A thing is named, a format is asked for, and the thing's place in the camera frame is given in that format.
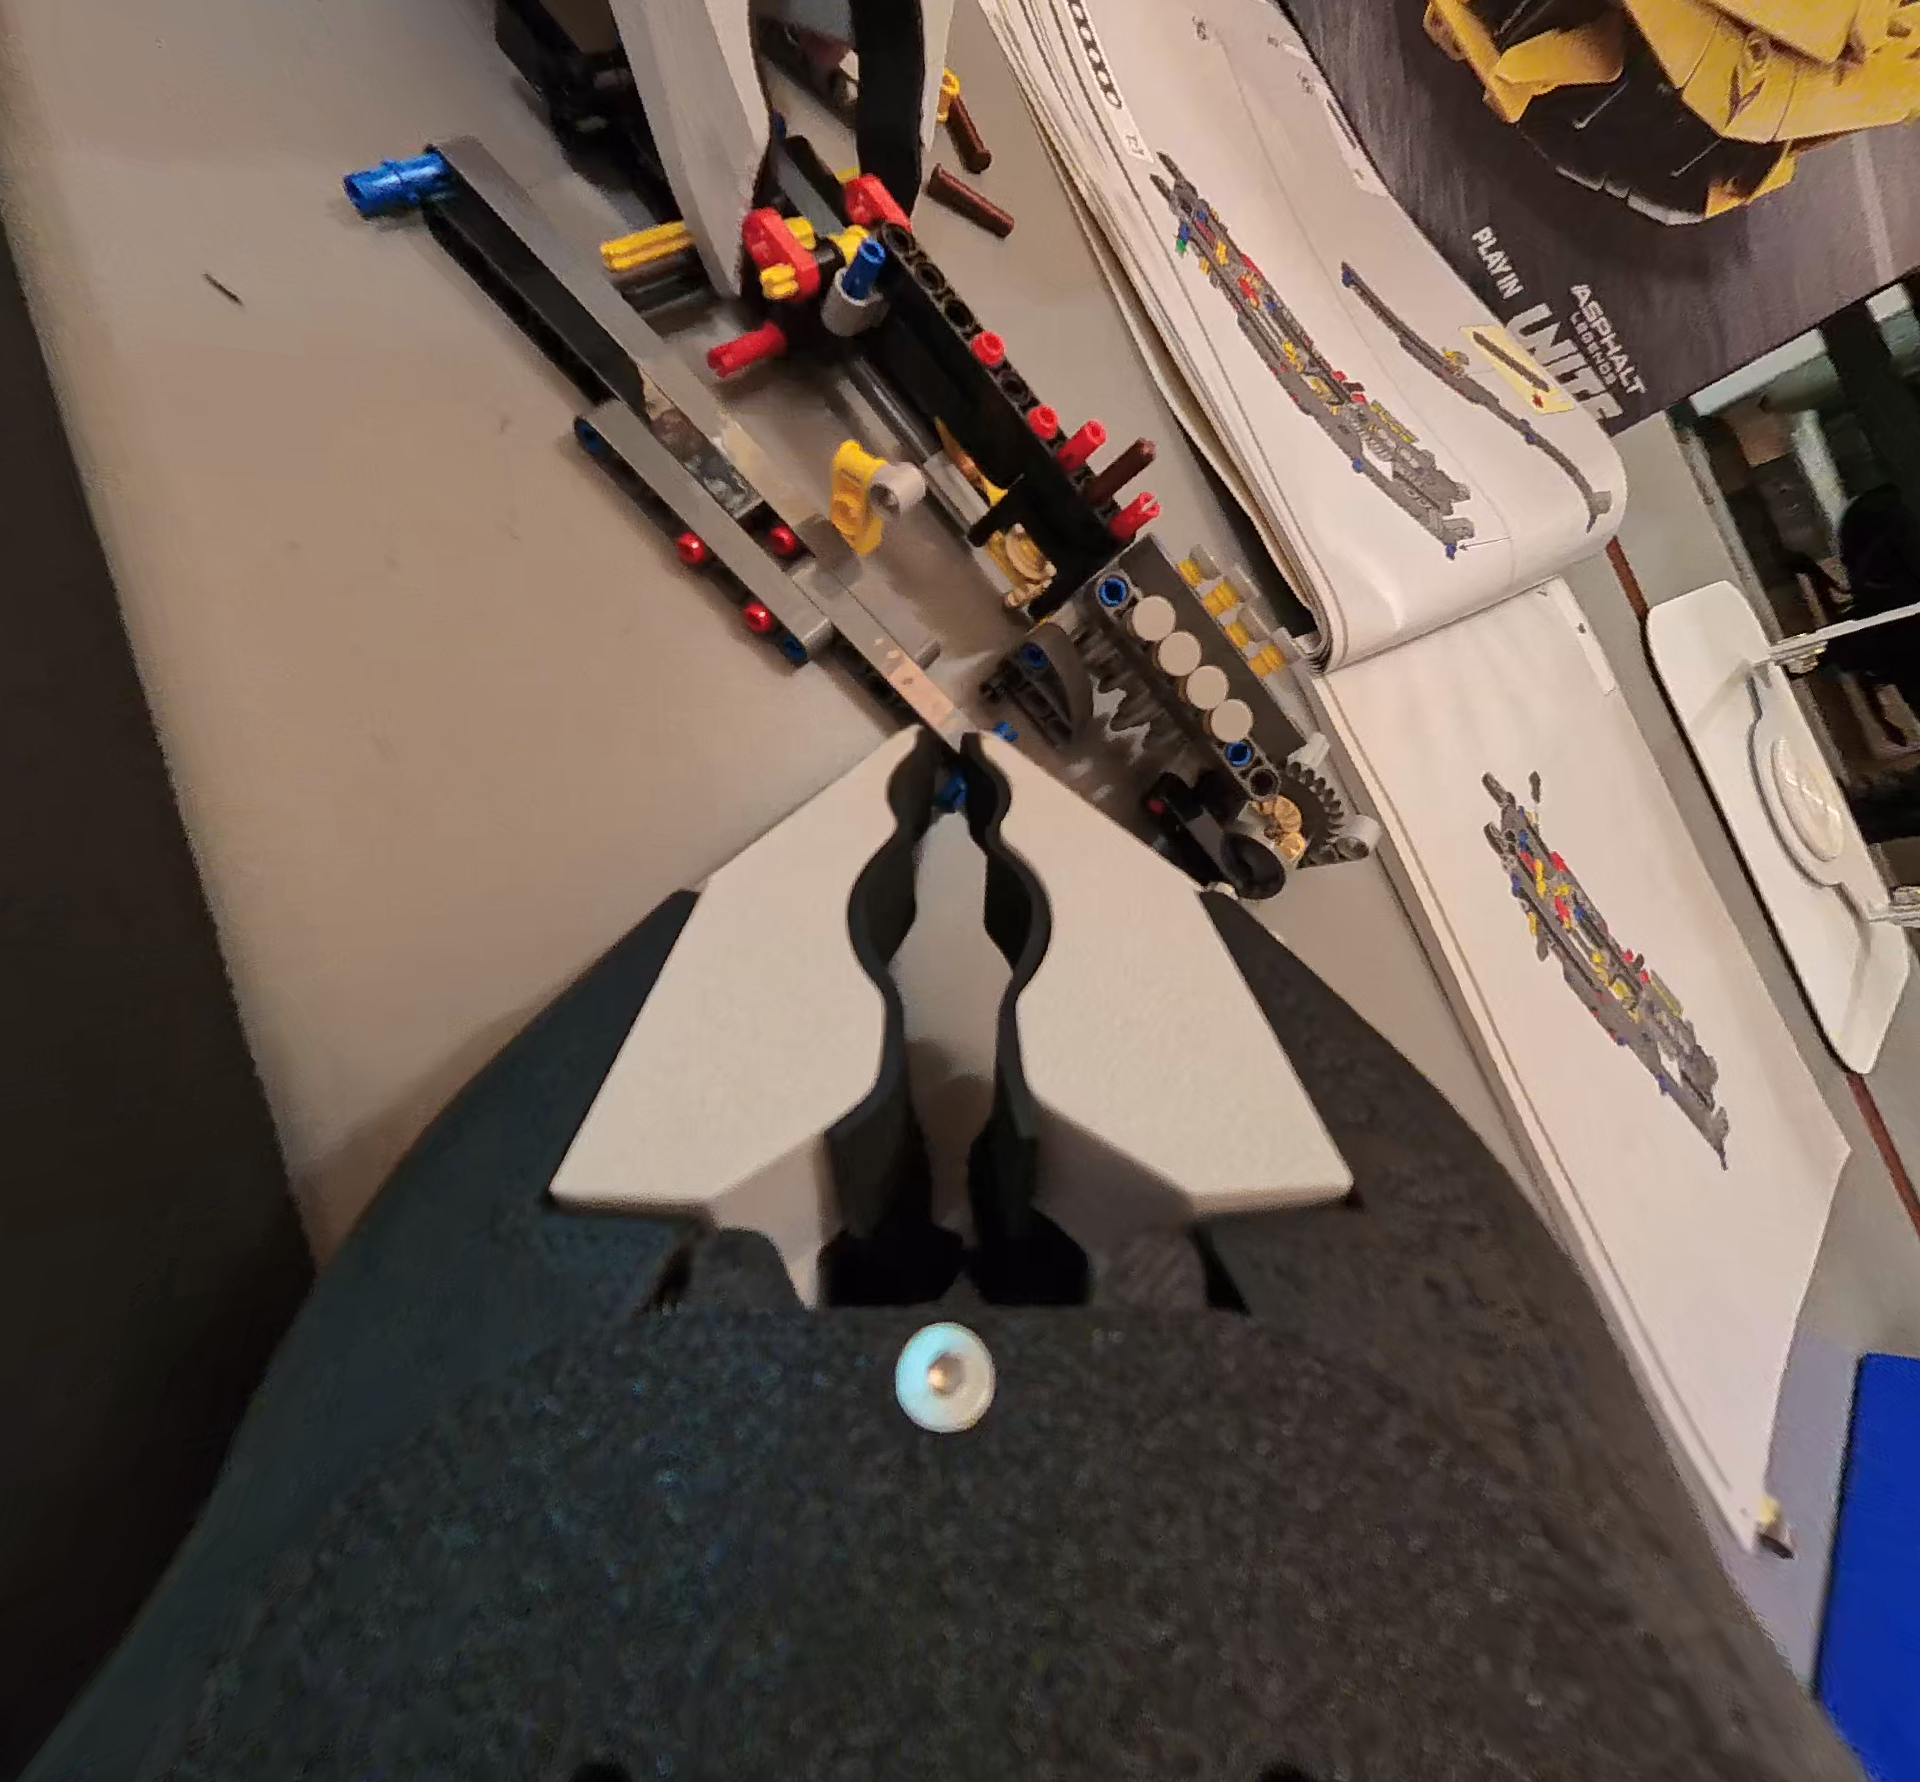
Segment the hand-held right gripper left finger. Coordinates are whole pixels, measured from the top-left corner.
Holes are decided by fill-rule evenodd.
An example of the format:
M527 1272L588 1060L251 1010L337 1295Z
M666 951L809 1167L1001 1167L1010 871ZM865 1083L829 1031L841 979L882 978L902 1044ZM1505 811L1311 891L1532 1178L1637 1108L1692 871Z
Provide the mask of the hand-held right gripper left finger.
M553 1181L555 1205L766 1238L804 1303L919 1167L892 963L939 737L882 744L702 882Z

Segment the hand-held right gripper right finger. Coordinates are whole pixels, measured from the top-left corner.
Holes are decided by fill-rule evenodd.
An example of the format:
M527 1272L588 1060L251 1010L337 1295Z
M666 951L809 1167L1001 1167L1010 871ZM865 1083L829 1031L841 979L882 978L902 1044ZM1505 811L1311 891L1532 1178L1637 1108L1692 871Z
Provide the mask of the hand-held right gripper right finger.
M1081 1303L1140 1241L1348 1199L1354 1170L1258 989L1279 949L1258 918L994 735L968 739L968 826L1008 967L968 1157L987 1300Z

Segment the grey lego side beam assembly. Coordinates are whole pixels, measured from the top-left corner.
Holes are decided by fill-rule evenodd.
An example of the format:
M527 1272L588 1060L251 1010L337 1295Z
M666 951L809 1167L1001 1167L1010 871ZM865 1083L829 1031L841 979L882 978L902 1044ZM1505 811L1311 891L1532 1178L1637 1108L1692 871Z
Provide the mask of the grey lego side beam assembly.
M793 667L845 663L952 750L979 726L931 674L936 639L879 581L855 580L823 514L481 140L350 171L344 191L366 222L423 224L578 389L578 446L753 642Z

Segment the multicoloured lego chassis assembly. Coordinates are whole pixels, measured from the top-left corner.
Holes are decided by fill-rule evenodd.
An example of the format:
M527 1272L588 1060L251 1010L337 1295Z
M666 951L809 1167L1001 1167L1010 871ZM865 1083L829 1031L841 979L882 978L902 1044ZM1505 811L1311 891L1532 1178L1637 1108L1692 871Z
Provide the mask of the multicoloured lego chassis assembly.
M829 178L804 137L777 157L775 199L743 224L763 320L708 372L809 355L905 444L903 461L855 439L836 451L828 520L853 559L907 494L932 498L1023 628L982 700L1023 710L1059 753L1095 735L1132 752L1154 846L1199 881L1266 902L1301 868L1368 858L1378 826L1329 778L1326 739L1284 712L1254 596L1203 548L1175 559L1154 496L1117 496L1157 446L1092 471L1105 429L1057 424L876 176Z

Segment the lego instruction booklet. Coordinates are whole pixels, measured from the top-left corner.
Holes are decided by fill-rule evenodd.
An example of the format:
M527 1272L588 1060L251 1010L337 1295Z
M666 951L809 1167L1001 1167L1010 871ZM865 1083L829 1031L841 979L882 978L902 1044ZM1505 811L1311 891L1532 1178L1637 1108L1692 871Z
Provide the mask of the lego instruction booklet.
M979 2L1304 608L1539 1185L1757 1547L1848 1144L1567 584L1625 518L1618 451L1497 377L1508 328L1357 189L1270 0Z

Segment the black lego set box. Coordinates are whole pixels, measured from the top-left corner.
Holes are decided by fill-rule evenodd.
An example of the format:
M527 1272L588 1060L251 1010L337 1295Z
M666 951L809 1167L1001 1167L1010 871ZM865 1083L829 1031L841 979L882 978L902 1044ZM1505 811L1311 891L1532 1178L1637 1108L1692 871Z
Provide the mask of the black lego set box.
M1917 380L1917 0L1277 2L1524 397L1620 434L1855 304Z

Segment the black perforated panel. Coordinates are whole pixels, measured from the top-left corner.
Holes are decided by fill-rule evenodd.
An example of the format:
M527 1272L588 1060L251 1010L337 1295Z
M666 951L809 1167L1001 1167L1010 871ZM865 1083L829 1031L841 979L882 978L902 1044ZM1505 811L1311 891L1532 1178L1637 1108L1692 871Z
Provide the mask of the black perforated panel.
M213 1491L309 1294L109 559L2 251L2 1757Z

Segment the blue flat object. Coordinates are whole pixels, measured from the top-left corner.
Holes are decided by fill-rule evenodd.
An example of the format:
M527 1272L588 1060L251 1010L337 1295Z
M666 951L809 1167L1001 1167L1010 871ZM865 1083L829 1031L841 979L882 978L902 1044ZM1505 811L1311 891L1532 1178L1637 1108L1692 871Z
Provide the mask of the blue flat object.
M1813 1692L1860 1767L1919 1776L1919 1359L1857 1367Z

